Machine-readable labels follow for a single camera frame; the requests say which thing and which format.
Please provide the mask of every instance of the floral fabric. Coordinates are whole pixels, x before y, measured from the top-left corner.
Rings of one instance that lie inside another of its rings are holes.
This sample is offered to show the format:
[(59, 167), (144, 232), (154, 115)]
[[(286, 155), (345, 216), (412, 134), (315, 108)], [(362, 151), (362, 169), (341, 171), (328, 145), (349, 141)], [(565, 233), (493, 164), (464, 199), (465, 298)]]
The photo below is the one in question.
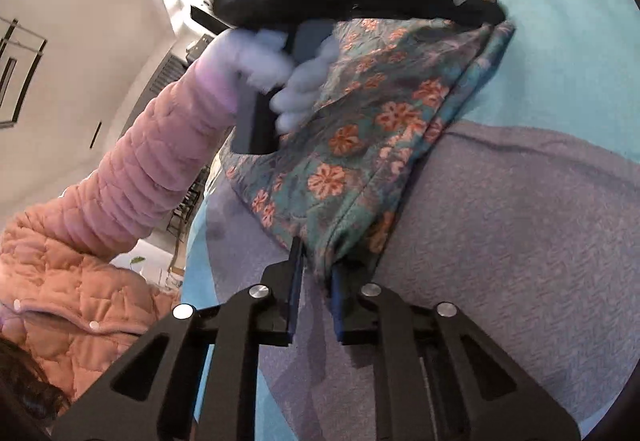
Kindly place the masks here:
[(320, 276), (349, 254), (373, 265), (413, 164), (498, 65), (514, 27), (447, 20), (337, 24), (341, 56), (319, 110), (268, 156), (221, 157), (235, 191), (283, 245), (305, 240)]

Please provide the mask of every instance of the pink fabric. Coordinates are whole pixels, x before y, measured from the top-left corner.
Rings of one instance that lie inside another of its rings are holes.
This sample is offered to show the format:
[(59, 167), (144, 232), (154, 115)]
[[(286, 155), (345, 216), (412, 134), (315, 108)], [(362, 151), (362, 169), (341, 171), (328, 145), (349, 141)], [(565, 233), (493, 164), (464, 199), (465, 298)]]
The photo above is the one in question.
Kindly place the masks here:
[(4, 229), (0, 331), (71, 398), (129, 347), (133, 334), (177, 303), (177, 293), (109, 261), (178, 205), (231, 123), (192, 67), (149, 103), (88, 179), (17, 214)]

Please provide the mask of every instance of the flower pattern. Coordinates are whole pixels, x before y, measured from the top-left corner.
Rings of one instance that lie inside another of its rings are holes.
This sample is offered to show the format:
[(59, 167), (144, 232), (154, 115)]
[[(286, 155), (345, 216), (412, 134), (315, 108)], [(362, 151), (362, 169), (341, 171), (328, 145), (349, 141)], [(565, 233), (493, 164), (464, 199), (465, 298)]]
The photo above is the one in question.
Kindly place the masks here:
[(316, 173), (309, 176), (306, 185), (320, 200), (339, 196), (344, 189), (344, 170), (338, 165), (321, 163)]
[(258, 190), (258, 193), (255, 195), (254, 200), (251, 203), (251, 209), (256, 213), (262, 212), (264, 204), (267, 202), (268, 198), (269, 194), (267, 193), (267, 190)]
[(420, 100), (431, 109), (436, 109), (440, 107), (448, 91), (449, 89), (440, 83), (440, 79), (427, 80), (414, 91), (414, 99)]
[(335, 156), (345, 156), (359, 143), (358, 126), (351, 124), (335, 131), (334, 137), (329, 140), (329, 148)]
[(375, 121), (385, 131), (396, 131), (417, 117), (418, 111), (415, 111), (411, 105), (404, 102), (400, 104), (387, 102), (382, 106), (382, 112), (376, 116)]
[(357, 19), (334, 33), (342, 54), (324, 109), (276, 154), (221, 151), (258, 222), (286, 246), (301, 236), (321, 278), (347, 253), (368, 264), (383, 251), (414, 162), (498, 65), (513, 25)]

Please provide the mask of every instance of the ventilation grille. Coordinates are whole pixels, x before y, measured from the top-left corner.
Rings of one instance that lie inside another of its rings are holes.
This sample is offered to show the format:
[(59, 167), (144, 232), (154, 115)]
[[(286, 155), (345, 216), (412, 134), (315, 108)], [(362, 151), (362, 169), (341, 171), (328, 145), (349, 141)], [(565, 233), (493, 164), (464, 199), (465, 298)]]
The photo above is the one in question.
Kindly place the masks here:
[(186, 63), (180, 60), (176, 55), (169, 53), (164, 57), (162, 63), (158, 69), (156, 69), (153, 77), (146, 85), (144, 91), (142, 91), (142, 94), (140, 95), (140, 98), (138, 98), (136, 105), (133, 107), (131, 114), (129, 114), (129, 118), (127, 119), (125, 126), (122, 128), (120, 137), (123, 137), (124, 133), (129, 130), (133, 125), (133, 122), (136, 121), (136, 118), (145, 110), (148, 103), (156, 98), (162, 90), (167, 87), (167, 85), (178, 81), (182, 75), (184, 75), (185, 71), (187, 71)]

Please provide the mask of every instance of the black handle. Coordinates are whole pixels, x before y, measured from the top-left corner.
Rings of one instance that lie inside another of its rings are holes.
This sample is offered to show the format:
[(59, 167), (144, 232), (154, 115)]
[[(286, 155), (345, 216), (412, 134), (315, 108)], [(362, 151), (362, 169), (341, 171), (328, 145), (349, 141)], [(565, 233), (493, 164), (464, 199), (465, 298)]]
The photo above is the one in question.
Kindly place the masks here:
[[(320, 45), (334, 29), (332, 20), (317, 19), (303, 22), (289, 31), (284, 51), (302, 64), (316, 56)], [(282, 89), (273, 88), (267, 94), (242, 87), (236, 116), (236, 132), (231, 151), (236, 154), (272, 154), (278, 150), (280, 139), (276, 133), (278, 115), (271, 111), (271, 98)]]

